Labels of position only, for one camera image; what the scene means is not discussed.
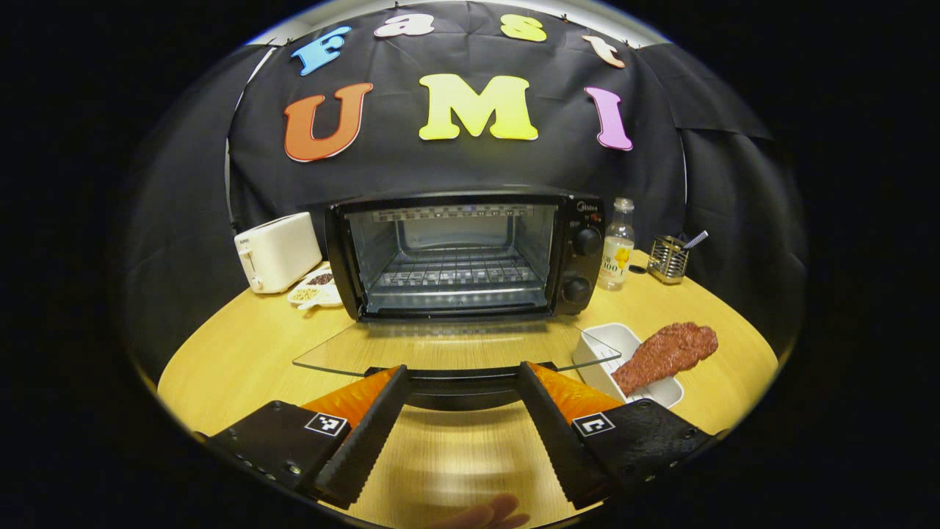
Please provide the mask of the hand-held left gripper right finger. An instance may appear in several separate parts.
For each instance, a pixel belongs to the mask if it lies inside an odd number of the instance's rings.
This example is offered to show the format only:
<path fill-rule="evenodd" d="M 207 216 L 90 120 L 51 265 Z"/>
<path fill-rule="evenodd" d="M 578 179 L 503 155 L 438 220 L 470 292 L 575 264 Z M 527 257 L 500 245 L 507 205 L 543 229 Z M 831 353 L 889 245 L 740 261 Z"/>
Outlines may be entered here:
<path fill-rule="evenodd" d="M 597 389 L 531 362 L 518 392 L 575 508 L 667 482 L 717 442 L 652 399 L 592 401 Z"/>

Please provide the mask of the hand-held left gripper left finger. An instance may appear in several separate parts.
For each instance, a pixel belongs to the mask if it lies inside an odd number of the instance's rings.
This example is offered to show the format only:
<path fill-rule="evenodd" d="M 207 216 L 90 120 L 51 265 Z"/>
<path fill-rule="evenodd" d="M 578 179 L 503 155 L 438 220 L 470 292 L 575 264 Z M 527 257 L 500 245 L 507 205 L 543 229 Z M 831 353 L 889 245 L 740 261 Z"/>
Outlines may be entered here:
<path fill-rule="evenodd" d="M 272 400 L 208 438 L 208 446 L 299 495 L 355 503 L 412 392 L 405 365 L 295 406 Z"/>

